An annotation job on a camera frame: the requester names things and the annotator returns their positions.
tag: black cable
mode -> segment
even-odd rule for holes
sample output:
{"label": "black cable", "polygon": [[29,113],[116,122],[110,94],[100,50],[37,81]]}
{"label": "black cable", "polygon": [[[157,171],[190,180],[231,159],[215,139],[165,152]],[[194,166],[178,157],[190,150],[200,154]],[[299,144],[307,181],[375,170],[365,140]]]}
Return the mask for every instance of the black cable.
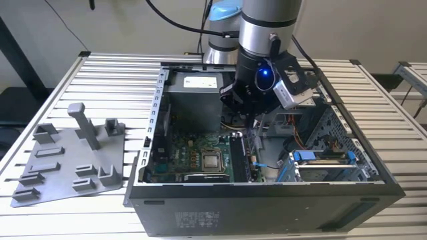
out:
{"label": "black cable", "polygon": [[[204,0],[204,7],[202,7],[202,16],[201,16],[201,24],[200,24],[200,29],[204,30],[205,28],[205,15],[207,15],[207,7],[208,7],[208,0]],[[198,42],[197,42],[197,53],[201,52],[202,54],[202,48],[201,48],[201,36],[202,33],[198,35]]]}
{"label": "black cable", "polygon": [[82,43],[82,41],[80,40],[80,38],[76,36],[76,34],[73,33],[73,31],[69,29],[69,27],[66,26],[66,23],[64,22],[64,19],[61,18],[58,12],[54,10],[54,8],[52,7],[50,3],[48,2],[48,0],[44,0],[44,2],[46,3],[46,5],[50,7],[50,9],[53,10],[56,16],[58,17],[61,23],[64,24],[65,28],[68,29],[68,31],[70,32],[70,34],[73,35],[73,37],[78,40],[78,42],[81,43],[84,49],[86,51],[89,51],[86,45]]}
{"label": "black cable", "polygon": [[405,100],[407,100],[407,97],[408,97],[408,94],[409,94],[411,90],[412,90],[412,86],[408,88],[408,90],[407,90],[407,92],[405,92],[405,95],[404,95],[404,98],[403,98],[403,100],[401,100],[400,106],[403,106],[403,103],[404,103]]}
{"label": "black cable", "polygon": [[267,168],[269,168],[269,169],[280,169],[280,167],[273,167],[273,166],[268,166],[268,165],[267,165]]}
{"label": "black cable", "polygon": [[154,11],[154,13],[162,18],[162,20],[166,21],[169,24],[172,24],[174,27],[177,27],[180,29],[186,30],[193,33],[198,33],[198,34],[209,34],[209,35],[215,35],[215,36],[221,36],[223,38],[237,38],[239,37],[239,31],[217,32],[217,31],[201,30],[201,29],[192,28],[189,26],[184,26],[184,25],[178,24],[177,22],[172,21],[158,11],[158,9],[154,7],[150,0],[145,0],[145,2],[148,4],[148,6],[150,7],[150,9]]}
{"label": "black cable", "polygon": [[420,106],[415,112],[415,115],[413,115],[413,119],[419,116],[420,112],[421,112],[421,109],[423,107]]}
{"label": "black cable", "polygon": [[317,64],[315,63],[315,61],[312,60],[312,58],[308,56],[308,54],[305,53],[299,41],[296,40],[295,36],[292,35],[292,42],[300,52],[300,54],[303,55],[303,57],[307,59],[307,61],[309,62],[312,68],[313,68],[313,71],[315,73],[319,71],[319,67],[317,67]]}

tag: wires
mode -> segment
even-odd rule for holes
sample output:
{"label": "wires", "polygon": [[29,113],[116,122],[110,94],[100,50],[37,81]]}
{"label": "wires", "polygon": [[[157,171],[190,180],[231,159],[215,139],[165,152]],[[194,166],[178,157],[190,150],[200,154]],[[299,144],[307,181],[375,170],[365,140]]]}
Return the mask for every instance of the wires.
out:
{"label": "wires", "polygon": [[235,126],[235,125],[228,125],[225,124],[224,122],[220,122],[220,125],[223,125],[225,128],[231,129],[231,130],[236,130],[236,131],[240,131],[240,130],[244,130],[245,128],[241,127],[241,126]]}
{"label": "wires", "polygon": [[304,56],[304,58],[307,59],[307,61],[309,62],[312,68],[313,68],[313,72],[317,73],[319,71],[319,67],[317,64],[315,63],[315,61],[312,60],[312,58],[308,56],[308,54],[305,53],[299,41],[296,40],[295,36],[292,35],[292,42],[300,52],[300,54]]}
{"label": "wires", "polygon": [[280,167],[268,166],[267,164],[257,163],[257,162],[253,162],[253,165],[263,168],[280,169]]}
{"label": "wires", "polygon": [[[205,23],[207,23],[207,20],[208,20],[208,16],[209,16],[209,12],[211,12],[211,7],[212,7],[212,1],[213,0],[204,0],[204,8],[202,8],[202,16],[201,16],[201,26],[200,26],[200,29],[204,30],[205,28]],[[197,53],[201,53],[202,54],[202,48],[201,48],[201,36],[202,36],[202,33],[200,33],[200,36],[198,36],[198,43],[197,43]]]}
{"label": "wires", "polygon": [[239,31],[229,31],[229,32],[217,32],[217,31],[209,31],[209,30],[201,30],[201,29],[196,29],[188,26],[184,26],[178,23],[176,23],[174,21],[172,21],[160,11],[158,9],[154,7],[153,3],[150,0],[145,0],[148,6],[150,7],[150,9],[154,11],[154,13],[160,16],[160,18],[162,18],[164,21],[166,21],[169,24],[172,24],[174,27],[186,30],[189,32],[193,33],[198,33],[198,34],[209,34],[209,35],[215,35],[215,36],[221,36],[223,38],[237,38],[239,37]]}
{"label": "wires", "polygon": [[413,119],[419,116],[421,109],[423,109],[423,107],[419,106],[419,108],[416,109],[415,115],[413,115]]}
{"label": "wires", "polygon": [[291,115],[291,116],[289,116],[289,119],[291,119],[291,122],[292,122],[292,125],[293,125],[293,138],[295,138],[295,142],[296,142],[296,144],[299,145],[299,147],[300,147],[303,150],[307,150],[307,148],[304,147],[301,138],[300,138],[300,134],[299,134],[297,128],[296,128],[295,116]]}
{"label": "wires", "polygon": [[76,36],[76,34],[73,33],[73,31],[69,29],[69,27],[66,26],[66,23],[64,22],[64,19],[61,18],[58,12],[54,10],[54,8],[52,7],[50,3],[48,2],[48,0],[44,0],[44,2],[46,3],[46,5],[50,7],[50,9],[53,10],[56,16],[58,17],[61,23],[64,24],[65,28],[68,29],[68,31],[70,32],[70,34],[73,35],[73,37],[78,40],[78,42],[81,43],[84,49],[86,51],[89,51],[86,45],[82,43],[82,41],[80,40],[80,38]]}
{"label": "wires", "polygon": [[407,100],[407,97],[408,97],[408,94],[409,94],[411,90],[412,90],[412,86],[408,88],[408,90],[407,90],[407,92],[405,92],[405,95],[404,95],[404,97],[403,97],[403,100],[401,100],[400,106],[403,106],[403,103],[404,103],[404,102],[405,102],[405,100]]}

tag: robotic arm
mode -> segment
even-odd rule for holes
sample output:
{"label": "robotic arm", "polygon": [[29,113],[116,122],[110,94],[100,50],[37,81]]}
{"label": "robotic arm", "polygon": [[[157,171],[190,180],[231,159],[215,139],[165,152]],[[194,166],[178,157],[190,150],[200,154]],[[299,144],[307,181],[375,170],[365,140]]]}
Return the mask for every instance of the robotic arm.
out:
{"label": "robotic arm", "polygon": [[301,0],[243,1],[235,81],[220,90],[220,99],[248,119],[280,105],[295,107],[317,85],[287,51],[300,6]]}

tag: white wall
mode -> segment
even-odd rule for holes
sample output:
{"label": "white wall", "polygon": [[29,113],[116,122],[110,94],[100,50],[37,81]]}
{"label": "white wall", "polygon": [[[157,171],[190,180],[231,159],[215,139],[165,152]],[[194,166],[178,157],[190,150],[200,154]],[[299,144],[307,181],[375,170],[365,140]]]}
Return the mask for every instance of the white wall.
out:
{"label": "white wall", "polygon": [[[88,0],[49,2],[93,52],[196,51],[198,35],[164,22],[144,0],[94,0],[94,11]],[[202,0],[152,2],[170,19],[200,27]],[[313,58],[359,59],[371,72],[389,73],[397,61],[427,62],[425,9],[425,0],[304,0],[295,34]],[[42,82],[53,87],[82,50],[78,41],[42,0],[0,0],[0,15]]]}
{"label": "white wall", "polygon": [[425,10],[425,0],[304,0],[295,36],[313,58],[391,73],[397,61],[427,62]]}
{"label": "white wall", "polygon": [[[181,54],[196,51],[198,34],[162,21],[144,0],[94,0],[94,11],[89,9],[88,0],[48,1],[92,52]],[[152,2],[176,22],[200,28],[204,1]],[[42,0],[0,0],[0,16],[44,84],[54,87],[84,50],[81,44]]]}

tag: aluminum table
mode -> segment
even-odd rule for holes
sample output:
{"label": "aluminum table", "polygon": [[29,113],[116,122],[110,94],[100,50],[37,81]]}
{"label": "aluminum table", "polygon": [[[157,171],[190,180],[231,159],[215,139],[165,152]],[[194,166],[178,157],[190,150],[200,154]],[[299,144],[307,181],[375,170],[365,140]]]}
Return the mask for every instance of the aluminum table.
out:
{"label": "aluminum table", "polygon": [[[92,53],[77,58],[0,161],[0,237],[13,240],[148,239],[133,208],[122,207],[130,164],[142,146],[160,62],[198,61],[200,57],[190,55]],[[308,67],[305,60],[299,62]],[[347,234],[205,236],[193,239],[427,239],[427,132],[361,65],[353,65],[348,60],[324,59],[317,59],[316,64],[407,196]],[[93,196],[12,208],[10,195],[34,145],[34,126],[52,123],[56,128],[77,127],[66,114],[68,105],[76,102],[84,102],[84,114],[94,125],[102,124],[105,118],[118,118],[125,123],[122,188]]]}

